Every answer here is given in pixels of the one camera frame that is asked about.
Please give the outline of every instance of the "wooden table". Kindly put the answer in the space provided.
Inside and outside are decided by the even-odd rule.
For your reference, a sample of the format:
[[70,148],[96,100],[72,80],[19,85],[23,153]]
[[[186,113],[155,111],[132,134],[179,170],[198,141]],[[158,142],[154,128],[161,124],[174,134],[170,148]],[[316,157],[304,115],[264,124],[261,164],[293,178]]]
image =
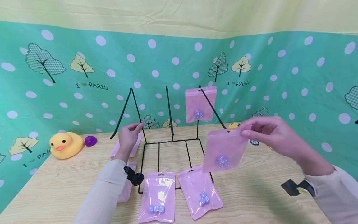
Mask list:
[[[207,132],[220,129],[220,125],[201,125],[199,138],[205,149]],[[148,142],[170,140],[170,129],[146,130]],[[196,126],[174,128],[174,139],[196,136]],[[97,175],[110,159],[116,143],[111,133],[94,134],[98,143],[84,148],[78,155],[58,160],[52,155],[0,215],[4,224],[68,224],[91,188]],[[140,170],[144,138],[136,157]],[[191,163],[203,163],[203,153],[198,141],[189,141]],[[148,145],[145,150],[144,175],[156,172],[158,145]],[[161,171],[179,172],[189,167],[185,142],[160,144]],[[189,213],[181,190],[175,195],[175,223],[245,223],[245,224],[325,224],[329,223],[314,200],[308,195],[289,196],[281,184],[289,178],[302,181],[301,169],[294,161],[270,150],[265,144],[248,143],[238,168],[213,173],[214,185],[224,202],[224,208],[208,212],[194,221]],[[133,187],[128,202],[117,205],[113,223],[137,223],[141,203],[138,188]]]

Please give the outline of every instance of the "hand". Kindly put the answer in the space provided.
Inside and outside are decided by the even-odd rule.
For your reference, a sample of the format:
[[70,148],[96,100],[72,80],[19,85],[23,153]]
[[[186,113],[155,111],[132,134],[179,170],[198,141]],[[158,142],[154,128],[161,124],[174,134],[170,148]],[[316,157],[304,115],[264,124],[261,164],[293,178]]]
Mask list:
[[129,124],[118,132],[120,148],[113,159],[121,159],[127,163],[129,155],[138,140],[138,134],[143,128],[143,123]]
[[282,118],[251,117],[241,124],[251,125],[241,135],[272,147],[277,153],[295,160],[303,171],[312,176],[334,172],[334,167],[311,148]]

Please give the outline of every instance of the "person's left hand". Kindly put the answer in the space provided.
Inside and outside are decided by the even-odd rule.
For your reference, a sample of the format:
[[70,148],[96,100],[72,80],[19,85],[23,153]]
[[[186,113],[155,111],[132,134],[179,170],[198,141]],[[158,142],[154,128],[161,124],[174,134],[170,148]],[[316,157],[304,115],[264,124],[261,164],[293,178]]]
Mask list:
[[121,128],[118,132],[120,148],[113,159],[120,159],[127,163],[129,154],[138,140],[138,134],[143,125],[143,123],[134,123]]

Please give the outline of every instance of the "duck's orange beak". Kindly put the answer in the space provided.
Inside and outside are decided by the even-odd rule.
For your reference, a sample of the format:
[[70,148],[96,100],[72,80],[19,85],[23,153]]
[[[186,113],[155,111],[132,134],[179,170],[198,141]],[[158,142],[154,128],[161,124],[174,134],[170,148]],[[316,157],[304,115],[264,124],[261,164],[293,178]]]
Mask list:
[[57,150],[57,151],[61,151],[61,150],[63,150],[65,147],[66,147],[66,146],[57,146],[57,147],[56,147],[56,150]]

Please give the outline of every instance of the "pink plastic bag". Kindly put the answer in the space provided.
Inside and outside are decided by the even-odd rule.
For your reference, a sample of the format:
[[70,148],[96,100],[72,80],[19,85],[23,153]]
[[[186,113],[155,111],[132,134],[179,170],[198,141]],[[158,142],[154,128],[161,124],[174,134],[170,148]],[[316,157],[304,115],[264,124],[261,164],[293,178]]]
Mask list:
[[173,223],[175,216],[175,173],[148,173],[144,180],[138,222],[157,220]]
[[248,143],[241,135],[250,126],[213,130],[208,133],[203,172],[225,171],[237,167]]
[[[137,167],[137,162],[136,161],[128,162],[127,166],[129,166],[130,168],[132,168],[132,170],[135,171],[135,168]],[[119,196],[118,203],[126,202],[129,200],[129,196],[131,195],[132,186],[133,186],[133,184],[130,182],[130,180],[126,180],[122,194],[121,194],[121,196]]]
[[213,119],[214,111],[203,92],[210,100],[211,105],[215,105],[216,86],[208,86],[203,88],[187,89],[185,91],[185,108],[187,111],[187,123],[196,120],[210,121]]
[[[131,154],[129,155],[129,157],[135,157],[135,154],[137,153],[138,146],[140,144],[141,139],[142,139],[142,133],[139,133],[137,142],[135,143],[134,147],[132,148],[132,151],[131,151]],[[111,155],[110,155],[111,157],[116,155],[116,153],[119,150],[119,146],[120,145],[119,145],[119,140],[118,140],[117,143],[114,145],[114,147],[112,149],[112,152],[111,152]]]
[[209,175],[203,173],[202,165],[184,170],[178,173],[177,176],[194,220],[199,219],[210,210],[216,210],[224,206]]

